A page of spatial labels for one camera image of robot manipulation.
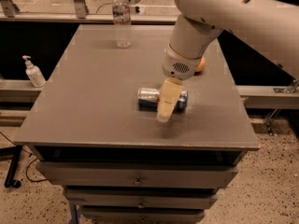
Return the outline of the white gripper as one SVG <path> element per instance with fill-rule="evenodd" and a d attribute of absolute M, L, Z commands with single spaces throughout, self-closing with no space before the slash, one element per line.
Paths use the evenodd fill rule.
<path fill-rule="evenodd" d="M 157 120 L 168 122 L 173 114 L 178 98 L 183 91 L 183 82 L 192 77 L 202 60 L 199 52 L 194 58 L 186 58 L 176 53 L 170 45 L 164 50 L 162 69 L 169 77 L 162 84 L 157 106 Z"/>

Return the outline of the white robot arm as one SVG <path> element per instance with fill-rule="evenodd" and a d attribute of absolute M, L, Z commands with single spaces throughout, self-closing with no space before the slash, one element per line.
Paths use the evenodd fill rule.
<path fill-rule="evenodd" d="M 164 50 L 157 120 L 167 122 L 211 42 L 227 31 L 299 76 L 299 6 L 278 0 L 174 0 L 179 15 Z"/>

